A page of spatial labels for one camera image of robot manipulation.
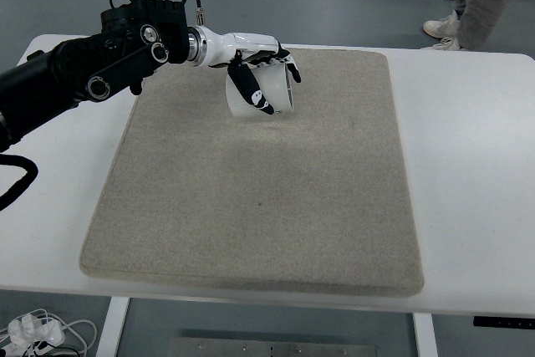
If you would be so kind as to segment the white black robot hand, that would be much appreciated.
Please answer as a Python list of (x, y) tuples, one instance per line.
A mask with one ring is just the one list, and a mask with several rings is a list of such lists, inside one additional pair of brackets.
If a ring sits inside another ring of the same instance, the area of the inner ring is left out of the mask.
[(302, 78), (291, 53), (272, 36), (257, 33), (218, 34), (206, 26), (188, 28), (187, 61), (197, 67), (227, 66), (226, 96), (233, 115), (273, 115), (274, 108), (261, 90), (251, 69), (244, 63), (232, 62), (236, 56), (255, 68), (282, 63), (296, 83)]

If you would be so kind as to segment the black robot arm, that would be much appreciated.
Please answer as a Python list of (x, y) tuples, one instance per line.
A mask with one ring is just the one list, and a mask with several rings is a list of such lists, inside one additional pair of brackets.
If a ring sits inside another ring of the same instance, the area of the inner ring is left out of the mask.
[(274, 37), (213, 33), (201, 6), (195, 26), (186, 21), (185, 3), (171, 0), (129, 0), (100, 19), (100, 33), (36, 51), (1, 75), (2, 150), (83, 101), (102, 102), (125, 88), (140, 94), (143, 79), (164, 64), (225, 68), (244, 100), (267, 115), (275, 112), (273, 102), (252, 71), (281, 64), (301, 80), (292, 55)]

